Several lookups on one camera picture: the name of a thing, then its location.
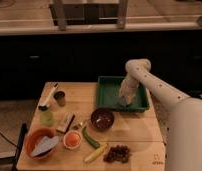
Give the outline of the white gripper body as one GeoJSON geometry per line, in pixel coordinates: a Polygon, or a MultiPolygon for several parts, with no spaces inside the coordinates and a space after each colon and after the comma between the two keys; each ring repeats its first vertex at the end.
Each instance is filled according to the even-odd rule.
{"type": "Polygon", "coordinates": [[[119,96],[124,97],[126,100],[131,100],[135,97],[138,87],[139,81],[127,74],[121,82],[119,96]]]}

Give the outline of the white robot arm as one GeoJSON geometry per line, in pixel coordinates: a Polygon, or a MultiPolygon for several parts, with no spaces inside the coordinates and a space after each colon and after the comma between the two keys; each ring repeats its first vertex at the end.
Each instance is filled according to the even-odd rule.
{"type": "Polygon", "coordinates": [[[202,171],[202,100],[169,85],[150,73],[148,59],[125,64],[119,104],[130,105],[143,84],[169,111],[165,171],[202,171]]]}

